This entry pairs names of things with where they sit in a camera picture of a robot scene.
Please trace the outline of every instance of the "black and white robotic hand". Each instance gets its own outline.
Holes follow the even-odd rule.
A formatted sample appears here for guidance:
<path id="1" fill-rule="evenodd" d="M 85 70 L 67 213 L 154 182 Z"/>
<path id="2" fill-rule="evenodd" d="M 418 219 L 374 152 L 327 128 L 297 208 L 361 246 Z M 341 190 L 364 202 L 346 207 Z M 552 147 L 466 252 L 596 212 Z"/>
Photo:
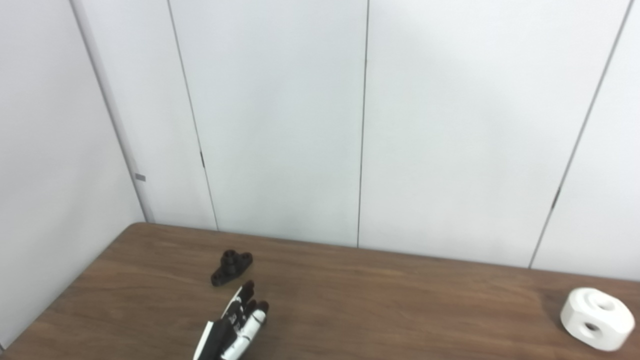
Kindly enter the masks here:
<path id="1" fill-rule="evenodd" d="M 242 285 L 227 305 L 222 317 L 207 322 L 193 360 L 236 360 L 249 347 L 267 318 L 269 304 L 256 303 L 253 281 Z"/>

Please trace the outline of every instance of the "white wall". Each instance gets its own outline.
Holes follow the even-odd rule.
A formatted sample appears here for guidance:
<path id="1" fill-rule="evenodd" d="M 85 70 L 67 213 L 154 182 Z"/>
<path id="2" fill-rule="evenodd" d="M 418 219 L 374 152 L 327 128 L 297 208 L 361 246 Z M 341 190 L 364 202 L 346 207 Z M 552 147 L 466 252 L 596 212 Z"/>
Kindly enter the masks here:
<path id="1" fill-rule="evenodd" d="M 0 343 L 140 205 L 66 1 L 0 2 Z"/>
<path id="2" fill-rule="evenodd" d="M 633 5 L 533 267 L 640 281 L 640 8 Z"/>
<path id="3" fill-rule="evenodd" d="M 148 221 L 217 229 L 167 2 L 73 3 Z"/>
<path id="4" fill-rule="evenodd" d="M 360 246 L 527 266 L 627 3 L 371 0 Z"/>
<path id="5" fill-rule="evenodd" d="M 171 5 L 220 229 L 355 246 L 367 1 Z"/>

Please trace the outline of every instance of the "panel seam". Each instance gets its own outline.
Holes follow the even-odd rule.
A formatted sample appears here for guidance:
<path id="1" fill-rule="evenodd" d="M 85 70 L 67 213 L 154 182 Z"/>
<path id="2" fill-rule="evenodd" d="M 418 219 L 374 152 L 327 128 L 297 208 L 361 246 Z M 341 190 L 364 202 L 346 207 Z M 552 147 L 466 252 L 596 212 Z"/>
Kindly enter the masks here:
<path id="1" fill-rule="evenodd" d="M 360 182 L 358 186 L 358 232 L 356 234 L 356 247 L 360 247 L 360 215 L 362 214 L 362 158 L 364 152 L 364 115 L 367 99 L 367 56 L 369 51 L 369 1 L 367 0 L 367 22 L 365 25 L 364 40 L 364 78 L 362 81 L 362 123 L 360 125 Z"/>
<path id="2" fill-rule="evenodd" d="M 173 19 L 173 10 L 171 8 L 171 1 L 166 0 L 166 4 L 169 7 L 169 17 L 171 18 L 171 27 L 173 28 L 173 37 L 175 39 L 175 46 L 178 50 L 178 58 L 180 58 L 180 68 L 182 69 L 182 77 L 184 78 L 184 87 L 187 90 L 187 97 L 189 98 L 189 108 L 191 109 L 191 120 L 193 121 L 193 128 L 196 131 L 196 139 L 198 140 L 198 150 L 200 151 L 200 159 L 202 159 L 202 170 L 204 170 L 204 177 L 207 181 L 207 190 L 209 191 L 209 200 L 211 201 L 211 210 L 213 211 L 213 221 L 216 223 L 216 230 L 220 231 L 218 226 L 218 217 L 216 216 L 216 207 L 213 204 L 213 194 L 211 192 L 211 184 L 209 182 L 209 174 L 207 167 L 204 166 L 204 157 L 202 155 L 202 145 L 200 144 L 200 134 L 198 133 L 198 124 L 196 123 L 196 115 L 193 111 L 193 101 L 191 100 L 191 91 L 189 90 L 189 81 L 187 81 L 187 73 L 184 70 L 184 61 L 182 61 L 182 51 L 180 50 L 180 42 L 178 41 L 178 32 L 175 29 L 175 21 Z"/>
<path id="3" fill-rule="evenodd" d="M 542 243 L 542 238 L 545 235 L 545 232 L 547 231 L 547 227 L 549 225 L 549 220 L 551 219 L 551 216 L 553 215 L 554 209 L 556 208 L 556 202 L 558 200 L 558 198 L 560 197 L 560 192 L 562 191 L 562 188 L 564 186 L 564 182 L 566 180 L 566 176 L 569 173 L 569 170 L 571 169 L 571 165 L 573 163 L 573 159 L 575 157 L 575 153 L 578 149 L 578 146 L 580 145 L 580 141 L 582 140 L 582 135 L 584 134 L 584 130 L 587 126 L 587 123 L 589 121 L 589 118 L 591 116 L 591 111 L 593 110 L 593 106 L 596 103 L 596 100 L 598 99 L 598 94 L 600 93 L 600 88 L 602 87 L 602 83 L 604 82 L 604 78 L 607 75 L 607 71 L 609 70 L 609 65 L 611 64 L 611 60 L 613 59 L 613 55 L 616 52 L 616 48 L 618 46 L 618 42 L 620 40 L 620 36 L 622 35 L 622 32 L 625 28 L 625 24 L 627 23 L 627 18 L 629 16 L 629 13 L 631 12 L 631 7 L 634 4 L 634 0 L 630 0 L 628 5 L 627 5 L 627 10 L 625 11 L 624 16 L 622 17 L 622 22 L 620 23 L 620 27 L 618 28 L 618 33 L 616 34 L 616 38 L 613 41 L 613 45 L 611 46 L 611 50 L 609 51 L 609 56 L 607 57 L 607 61 L 605 62 L 604 68 L 602 69 L 602 73 L 600 75 L 600 79 L 598 80 L 598 84 L 596 86 L 596 90 L 593 92 L 593 96 L 591 98 L 591 102 L 589 103 L 589 108 L 587 109 L 587 113 L 584 116 L 584 120 L 582 121 L 582 126 L 580 127 L 580 131 L 578 132 L 578 137 L 575 140 L 575 144 L 573 145 L 573 149 L 571 151 L 571 155 L 569 155 L 569 160 L 567 161 L 566 167 L 564 168 L 564 173 L 562 175 L 562 178 L 560 179 L 560 184 L 558 185 L 558 190 L 556 192 L 556 196 L 554 197 L 554 201 L 552 203 L 551 208 L 549 209 L 549 212 L 547 213 L 547 219 L 545 220 L 544 225 L 542 226 L 542 231 L 540 232 L 540 237 L 538 238 L 538 242 L 536 244 L 535 249 L 533 250 L 533 255 L 531 256 L 531 260 L 529 262 L 529 266 L 528 268 L 532 268 L 533 263 L 536 259 L 536 256 L 538 255 L 538 250 L 540 249 L 540 244 Z"/>
<path id="4" fill-rule="evenodd" d="M 120 146 L 120 151 L 122 152 L 122 157 L 124 158 L 124 162 L 125 162 L 125 166 L 127 167 L 127 170 L 129 171 L 129 178 L 131 179 L 131 183 L 133 184 L 133 190 L 136 193 L 136 197 L 138 198 L 138 203 L 140 204 L 140 210 L 142 211 L 142 215 L 145 218 L 145 222 L 149 222 L 152 218 L 151 214 L 147 213 L 147 210 L 145 209 L 144 203 L 142 201 L 142 197 L 140 195 L 140 189 L 138 188 L 138 184 L 136 183 L 136 180 L 134 178 L 135 173 L 137 173 L 137 170 L 133 167 L 133 164 L 131 163 L 131 160 L 128 158 L 127 154 L 125 153 L 124 149 L 124 141 L 122 140 L 122 135 L 118 132 L 118 127 L 116 126 L 116 122 L 113 116 L 113 110 L 111 109 L 111 106 L 109 105 L 109 101 L 107 99 L 107 95 L 104 89 L 104 84 L 102 83 L 102 80 L 98 74 L 98 69 L 97 66 L 95 64 L 95 59 L 93 58 L 93 54 L 89 49 L 89 42 L 86 38 L 86 34 L 84 33 L 84 29 L 82 27 L 82 24 L 80 23 L 80 18 L 78 17 L 78 10 L 76 8 L 76 5 L 74 4 L 73 0 L 69 0 L 69 5 L 71 6 L 71 12 L 74 15 L 74 19 L 76 20 L 76 25 L 78 27 L 78 30 L 80 31 L 80 37 L 82 38 L 83 41 L 83 45 L 84 45 L 84 49 L 86 50 L 86 53 L 89 57 L 89 62 L 91 63 L 91 68 L 93 70 L 93 75 L 95 76 L 96 82 L 98 83 L 98 88 L 100 89 L 100 94 L 102 96 L 102 101 L 104 102 L 104 107 L 107 109 L 107 114 L 109 115 L 109 120 L 111 121 L 111 126 L 113 127 L 113 132 L 116 135 L 116 139 L 118 141 L 118 145 Z"/>

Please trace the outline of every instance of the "wooden table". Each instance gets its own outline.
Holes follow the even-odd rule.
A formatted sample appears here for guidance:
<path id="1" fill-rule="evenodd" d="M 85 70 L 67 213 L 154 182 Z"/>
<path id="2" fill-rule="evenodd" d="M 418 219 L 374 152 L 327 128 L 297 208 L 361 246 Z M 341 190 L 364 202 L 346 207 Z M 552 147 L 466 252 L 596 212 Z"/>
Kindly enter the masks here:
<path id="1" fill-rule="evenodd" d="M 226 249 L 254 263 L 213 288 Z M 579 286 L 640 315 L 638 282 L 150 224 L 126 229 L 0 358 L 191 359 L 248 279 L 271 308 L 245 359 L 640 359 L 637 329 L 606 353 L 558 319 Z"/>

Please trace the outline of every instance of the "black mounting bracket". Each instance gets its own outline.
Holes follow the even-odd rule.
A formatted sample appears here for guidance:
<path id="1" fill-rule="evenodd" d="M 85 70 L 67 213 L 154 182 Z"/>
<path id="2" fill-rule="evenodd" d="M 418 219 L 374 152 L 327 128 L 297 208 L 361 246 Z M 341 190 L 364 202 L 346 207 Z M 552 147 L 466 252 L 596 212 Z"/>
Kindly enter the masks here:
<path id="1" fill-rule="evenodd" d="M 221 286 L 239 277 L 253 263 L 250 252 L 238 254 L 235 250 L 227 250 L 220 258 L 220 267 L 211 275 L 211 284 Z"/>

